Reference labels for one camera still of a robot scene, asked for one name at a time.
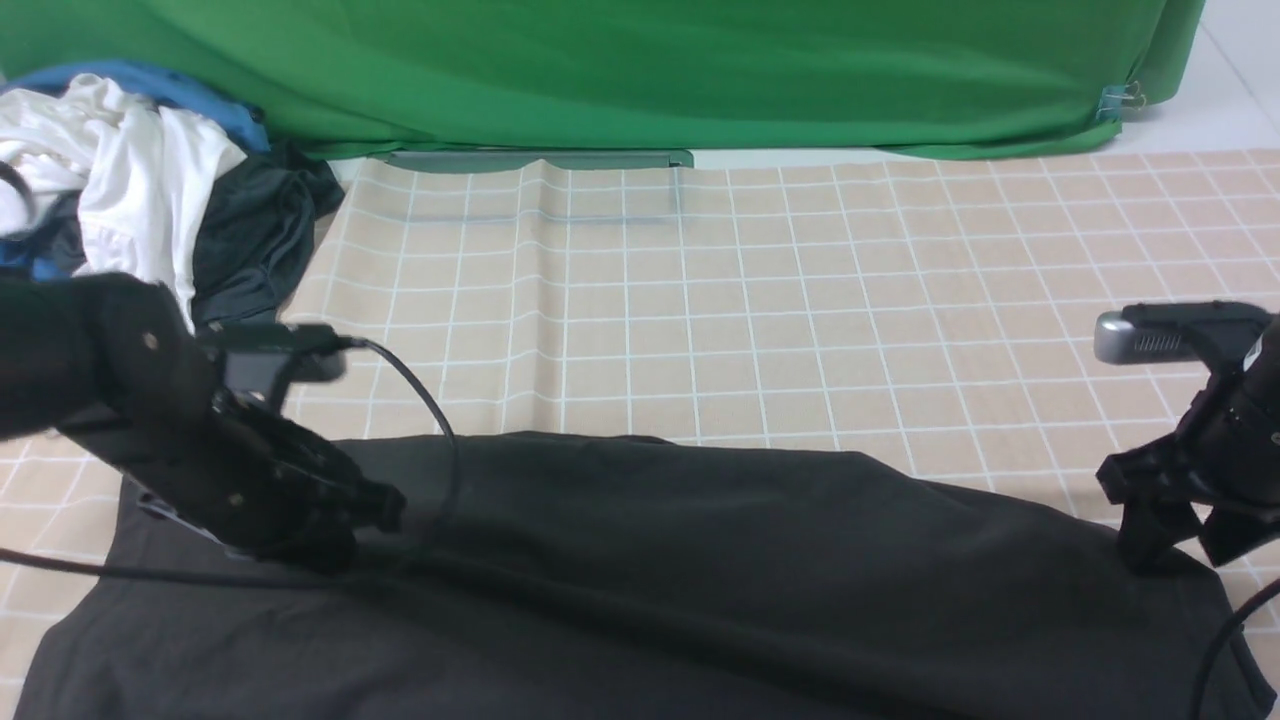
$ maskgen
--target green cloth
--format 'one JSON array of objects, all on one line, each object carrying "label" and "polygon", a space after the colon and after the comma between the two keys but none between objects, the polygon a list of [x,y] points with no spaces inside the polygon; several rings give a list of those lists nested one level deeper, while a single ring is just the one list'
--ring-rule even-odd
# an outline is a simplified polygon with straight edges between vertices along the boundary
[{"label": "green cloth", "polygon": [[1181,78],[1203,0],[31,0],[9,77],[127,58],[338,158],[467,146],[1082,151]]}]

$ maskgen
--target beige grid mat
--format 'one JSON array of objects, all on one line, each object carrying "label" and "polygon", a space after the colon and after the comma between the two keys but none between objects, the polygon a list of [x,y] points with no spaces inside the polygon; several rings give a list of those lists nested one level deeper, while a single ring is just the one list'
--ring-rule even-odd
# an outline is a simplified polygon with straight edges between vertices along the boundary
[{"label": "beige grid mat", "polygon": [[[1204,373],[1110,368],[1139,300],[1280,309],[1280,152],[782,170],[428,176],[366,161],[287,316],[389,345],[463,433],[649,433],[861,450],[1116,524],[1102,457],[1167,432]],[[389,368],[296,391],[332,437],[434,430]],[[0,544],[100,560],[113,473],[0,447]],[[1239,602],[1280,546],[1224,571]],[[88,582],[0,566],[0,716]],[[1251,644],[1280,684],[1272,609]]]}]

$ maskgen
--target dark gray fabric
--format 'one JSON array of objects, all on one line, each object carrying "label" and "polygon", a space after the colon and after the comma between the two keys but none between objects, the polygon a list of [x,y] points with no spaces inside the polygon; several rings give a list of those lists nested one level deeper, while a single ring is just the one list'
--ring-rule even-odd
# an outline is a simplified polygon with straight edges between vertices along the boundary
[{"label": "dark gray fabric", "polygon": [[218,178],[192,256],[196,325],[274,319],[315,251],[315,223],[342,205],[329,164],[288,143]]},{"label": "dark gray fabric", "polygon": [[[438,438],[351,442],[434,518]],[[1229,605],[1172,553],[914,480],[860,454],[463,438],[460,512],[394,589],[101,582],[36,656],[18,720],[1180,717]],[[109,562],[260,575],[134,510]],[[369,553],[399,547],[370,536]],[[1206,717],[1262,719],[1243,641]]]}]

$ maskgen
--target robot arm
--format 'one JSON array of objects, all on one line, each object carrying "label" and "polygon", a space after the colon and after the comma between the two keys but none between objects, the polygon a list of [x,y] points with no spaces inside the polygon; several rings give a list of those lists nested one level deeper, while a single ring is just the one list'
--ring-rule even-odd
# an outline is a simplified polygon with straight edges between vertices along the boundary
[{"label": "robot arm", "polygon": [[276,414],[291,373],[340,374],[330,328],[201,342],[168,290],[120,274],[0,283],[0,439],[56,428],[138,483],[145,510],[255,560],[339,573],[355,529],[398,532],[396,488]]},{"label": "robot arm", "polygon": [[[1280,319],[1239,302],[1133,305],[1098,318],[1094,354],[1210,370],[1172,433],[1098,469],[1107,498],[1124,505],[1119,542],[1132,569],[1193,537],[1213,565],[1280,537]],[[1192,503],[1212,507],[1203,524]]]}]

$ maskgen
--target pile of clothes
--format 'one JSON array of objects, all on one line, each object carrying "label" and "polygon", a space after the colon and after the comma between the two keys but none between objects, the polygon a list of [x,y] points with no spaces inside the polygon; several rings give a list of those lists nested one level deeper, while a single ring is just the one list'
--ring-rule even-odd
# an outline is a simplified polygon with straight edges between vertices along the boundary
[{"label": "pile of clothes", "polygon": [[0,274],[124,272],[173,291],[196,331],[273,319],[342,204],[324,161],[271,145],[262,114],[143,63],[0,86]]}]

